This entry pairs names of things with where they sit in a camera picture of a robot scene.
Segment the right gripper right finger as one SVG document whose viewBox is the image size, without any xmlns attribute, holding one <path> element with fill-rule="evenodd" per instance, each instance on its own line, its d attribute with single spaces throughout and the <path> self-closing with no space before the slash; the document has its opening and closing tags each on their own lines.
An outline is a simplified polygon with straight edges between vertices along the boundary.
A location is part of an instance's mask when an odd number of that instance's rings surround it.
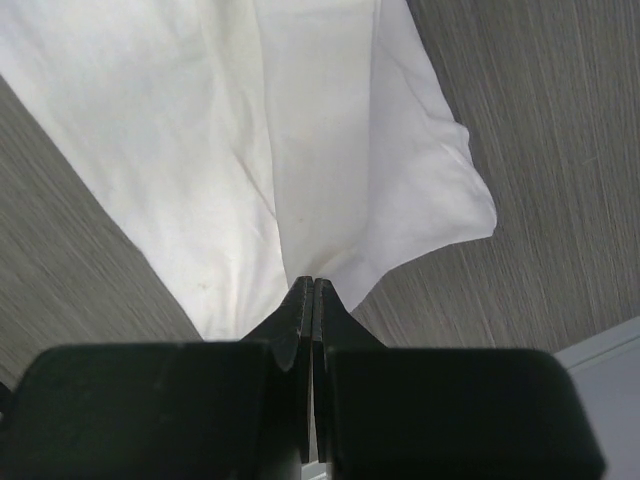
<svg viewBox="0 0 640 480">
<path fill-rule="evenodd" d="M 567 370 L 532 349 L 396 348 L 314 285 L 318 456 L 334 479 L 600 479 Z"/>
</svg>

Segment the white t shirt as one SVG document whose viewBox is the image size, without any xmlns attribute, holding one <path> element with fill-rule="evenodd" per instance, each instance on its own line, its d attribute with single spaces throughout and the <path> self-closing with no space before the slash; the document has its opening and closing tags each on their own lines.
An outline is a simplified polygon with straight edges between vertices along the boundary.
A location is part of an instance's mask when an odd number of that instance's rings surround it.
<svg viewBox="0 0 640 480">
<path fill-rule="evenodd" d="M 1 74 L 206 340 L 496 226 L 403 1 L 5 1 Z"/>
</svg>

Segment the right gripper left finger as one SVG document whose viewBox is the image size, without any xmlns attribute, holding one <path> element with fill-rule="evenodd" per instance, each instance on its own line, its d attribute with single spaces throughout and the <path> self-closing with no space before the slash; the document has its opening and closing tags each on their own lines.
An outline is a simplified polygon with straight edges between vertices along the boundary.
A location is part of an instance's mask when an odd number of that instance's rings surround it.
<svg viewBox="0 0 640 480">
<path fill-rule="evenodd" d="M 1 421 L 5 479 L 297 479 L 309 458 L 313 281 L 238 341 L 41 353 Z"/>
</svg>

